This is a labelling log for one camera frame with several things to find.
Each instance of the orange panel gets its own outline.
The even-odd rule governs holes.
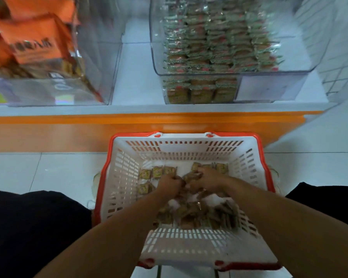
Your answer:
[[[0,152],[106,152],[119,132],[257,133],[264,145],[321,112],[160,113],[0,117]]]

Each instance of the person's left hand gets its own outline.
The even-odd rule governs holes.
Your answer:
[[[185,182],[179,176],[174,174],[163,175],[158,182],[155,192],[169,201],[175,198],[184,185]]]

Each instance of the person's left arm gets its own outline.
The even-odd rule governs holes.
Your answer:
[[[130,278],[158,210],[182,185],[180,178],[164,175],[155,191],[88,231],[35,277]]]

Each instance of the stack of packaged snacks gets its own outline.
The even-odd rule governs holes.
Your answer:
[[[74,87],[86,86],[102,102],[74,49],[71,29],[80,24],[74,0],[1,1],[0,78],[79,79]]]
[[[282,62],[260,0],[165,0],[163,11],[169,103],[233,102],[237,77],[216,75],[277,71]]]

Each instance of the basket rim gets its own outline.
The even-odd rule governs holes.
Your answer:
[[[107,159],[106,163],[103,166],[103,169],[101,171],[101,177],[99,180],[98,185],[98,191],[97,191],[97,198],[95,202],[95,219],[96,223],[101,223],[101,207],[102,207],[102,199],[103,199],[103,193],[105,188],[105,182],[106,182],[106,175],[107,175],[107,169],[109,164],[111,163],[111,156],[112,156],[112,148],[113,148],[113,141],[117,137],[149,137],[153,134],[161,133],[159,131],[151,131],[151,132],[143,132],[143,133],[116,133],[113,135],[109,141],[108,146],[108,153],[107,153]],[[218,135],[220,137],[237,137],[237,136],[248,136],[248,137],[254,137],[257,141],[258,145],[258,151],[260,156],[260,162],[264,168],[265,178],[266,178],[266,184],[267,189],[270,192],[275,193],[275,187],[273,185],[272,175],[270,173],[270,170],[265,162],[264,158],[264,150],[262,141],[256,133],[247,133],[247,132],[217,132],[212,131],[212,134]],[[219,271],[228,271],[228,270],[279,270],[281,266],[278,263],[257,263],[257,262],[229,262],[226,265],[223,265],[224,262],[222,261],[216,261],[216,265],[219,266]],[[141,261],[138,262],[138,266],[141,266],[146,269],[150,269],[154,266],[147,265]]]

